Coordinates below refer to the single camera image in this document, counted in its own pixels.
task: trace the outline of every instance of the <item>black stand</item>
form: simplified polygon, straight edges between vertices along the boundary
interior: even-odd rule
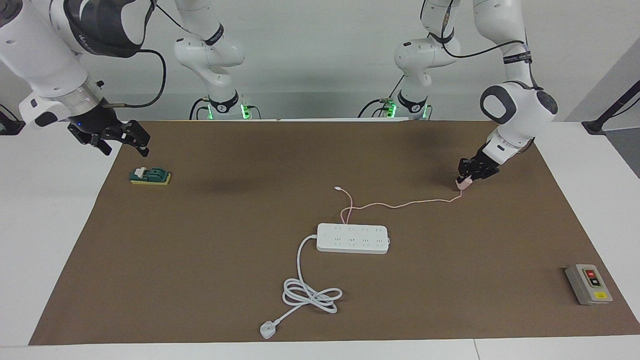
[[[613,115],[615,115],[624,105],[626,105],[629,100],[633,99],[637,93],[640,92],[640,81],[636,82],[634,86],[631,86],[624,95],[622,95],[615,104],[611,105],[607,111],[605,111],[599,118],[594,121],[583,121],[582,126],[587,130],[587,132],[591,135],[606,135],[604,131],[602,131],[602,126],[611,119]]]
[[[24,127],[24,121],[13,121],[0,111],[0,135],[18,135]]]

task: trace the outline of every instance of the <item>gray floor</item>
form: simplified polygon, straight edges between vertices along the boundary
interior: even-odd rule
[[[607,138],[629,167],[640,177],[640,127],[607,131]]]

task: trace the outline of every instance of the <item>coiled white cord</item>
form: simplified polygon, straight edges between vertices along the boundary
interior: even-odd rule
[[[277,318],[275,321],[267,321],[262,324],[262,326],[260,326],[260,334],[265,339],[269,339],[275,334],[276,326],[278,326],[278,324],[282,322],[284,318],[293,314],[295,310],[298,310],[304,305],[316,306],[317,308],[330,314],[335,314],[338,312],[338,307],[334,302],[342,297],[342,290],[338,288],[328,288],[322,291],[316,291],[311,286],[307,285],[302,278],[302,270],[300,268],[300,254],[302,253],[302,248],[305,246],[307,241],[311,239],[317,239],[317,235],[307,236],[300,243],[300,247],[298,247],[298,256],[296,258],[296,264],[298,266],[298,278],[287,279],[283,284],[284,290],[282,292],[282,301],[289,306],[293,306],[293,308],[284,313],[281,317]]]

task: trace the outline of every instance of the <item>cable connector tip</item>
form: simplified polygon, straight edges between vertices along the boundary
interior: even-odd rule
[[[276,325],[273,322],[264,322],[262,326],[260,326],[260,335],[265,340],[270,339],[276,333]]]

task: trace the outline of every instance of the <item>white power strip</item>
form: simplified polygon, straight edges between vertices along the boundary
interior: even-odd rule
[[[387,228],[380,225],[319,224],[316,247],[325,252],[386,254]]]

